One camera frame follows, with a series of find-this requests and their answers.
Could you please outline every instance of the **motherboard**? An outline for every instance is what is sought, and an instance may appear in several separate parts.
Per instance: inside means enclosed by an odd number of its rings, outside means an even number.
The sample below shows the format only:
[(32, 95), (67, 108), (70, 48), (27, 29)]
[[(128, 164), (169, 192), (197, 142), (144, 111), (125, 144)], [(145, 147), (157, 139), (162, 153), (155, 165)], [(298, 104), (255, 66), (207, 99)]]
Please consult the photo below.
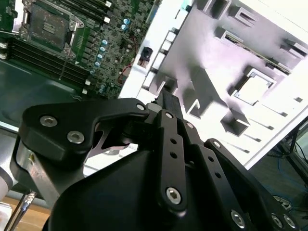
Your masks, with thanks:
[(0, 59), (117, 98), (160, 0), (1, 0)]

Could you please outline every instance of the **black metal bracket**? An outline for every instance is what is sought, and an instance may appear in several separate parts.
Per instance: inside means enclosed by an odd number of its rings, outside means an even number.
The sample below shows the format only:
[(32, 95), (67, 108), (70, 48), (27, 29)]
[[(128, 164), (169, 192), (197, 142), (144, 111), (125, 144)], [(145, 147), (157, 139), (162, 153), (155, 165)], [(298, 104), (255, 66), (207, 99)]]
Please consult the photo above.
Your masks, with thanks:
[[(55, 203), (49, 230), (299, 230), (219, 141), (201, 141), (177, 98), (164, 92), (156, 103), (156, 111), (136, 99), (25, 111), (14, 175)], [(55, 126), (42, 125), (47, 115)], [(84, 139), (72, 142), (70, 131)], [(130, 143), (137, 152), (82, 179), (88, 156)]]

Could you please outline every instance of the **ram slot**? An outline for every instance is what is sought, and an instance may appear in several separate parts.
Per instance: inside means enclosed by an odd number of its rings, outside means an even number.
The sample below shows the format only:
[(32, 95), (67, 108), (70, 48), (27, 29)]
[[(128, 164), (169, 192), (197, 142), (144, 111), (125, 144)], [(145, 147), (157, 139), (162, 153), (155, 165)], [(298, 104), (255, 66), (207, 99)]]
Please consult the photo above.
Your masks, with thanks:
[(76, 12), (79, 12), (85, 16), (87, 16), (88, 18), (98, 22), (98, 23), (102, 23), (103, 22), (103, 17), (101, 17), (100, 15), (97, 15), (95, 14), (94, 12), (92, 11), (89, 11), (89, 10), (86, 10), (84, 9), (82, 6), (80, 6), (79, 4), (77, 3), (74, 3), (70, 0), (61, 0), (59, 1), (62, 5), (76, 11)]
[[(20, 41), (13, 43), (11, 57), (37, 70), (42, 70), (54, 78), (58, 78), (62, 74), (65, 63), (64, 60)], [(62, 79), (78, 87), (82, 87), (88, 75), (89, 73), (86, 70), (74, 66), (73, 64), (66, 63)]]

